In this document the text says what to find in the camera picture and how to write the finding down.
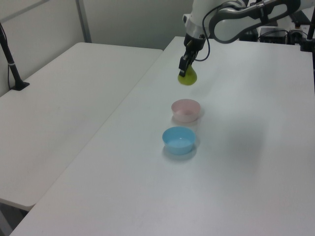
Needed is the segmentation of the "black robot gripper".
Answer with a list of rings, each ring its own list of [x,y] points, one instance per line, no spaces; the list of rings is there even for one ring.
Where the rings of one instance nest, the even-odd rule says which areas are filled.
[[[198,52],[204,47],[206,38],[205,35],[201,35],[201,38],[194,38],[189,34],[185,35],[184,46],[186,48],[185,54],[180,58],[179,63],[179,75],[184,77],[188,70],[188,67],[194,63],[197,58]]]

